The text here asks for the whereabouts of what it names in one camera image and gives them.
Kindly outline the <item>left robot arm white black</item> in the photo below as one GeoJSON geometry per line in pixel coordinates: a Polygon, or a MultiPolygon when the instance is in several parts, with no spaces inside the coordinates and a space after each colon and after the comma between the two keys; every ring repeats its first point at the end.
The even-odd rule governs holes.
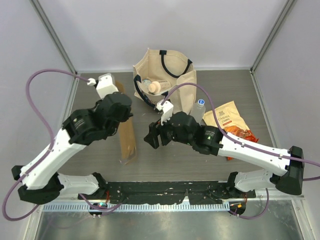
{"type": "Polygon", "coordinates": [[[18,189],[20,200],[43,205],[68,195],[83,194],[90,199],[102,199],[108,185],[101,174],[72,176],[58,173],[58,170],[91,143],[115,135],[120,123],[133,116],[131,105],[130,97],[114,92],[98,100],[93,108],[75,110],[63,122],[53,143],[28,165],[16,165],[11,169],[15,180],[23,177],[18,189]]]}

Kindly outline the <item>brown cardboard box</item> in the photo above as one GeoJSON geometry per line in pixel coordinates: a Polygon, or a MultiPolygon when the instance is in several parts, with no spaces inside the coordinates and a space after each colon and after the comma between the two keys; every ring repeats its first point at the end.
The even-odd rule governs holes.
{"type": "Polygon", "coordinates": [[[119,124],[118,130],[122,165],[128,165],[137,159],[137,143],[133,125],[133,117],[119,124]]]}

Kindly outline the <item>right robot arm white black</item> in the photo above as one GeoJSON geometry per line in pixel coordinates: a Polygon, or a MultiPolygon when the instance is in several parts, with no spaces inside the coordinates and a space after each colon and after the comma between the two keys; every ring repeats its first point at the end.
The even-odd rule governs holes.
{"type": "Polygon", "coordinates": [[[152,122],[148,128],[144,141],[154,149],[173,141],[189,145],[203,155],[231,157],[259,166],[260,170],[229,175],[225,190],[230,197],[272,187],[289,195],[302,194],[305,165],[300,147],[279,149],[251,142],[217,127],[200,125],[182,111],[166,122],[152,122]]]}

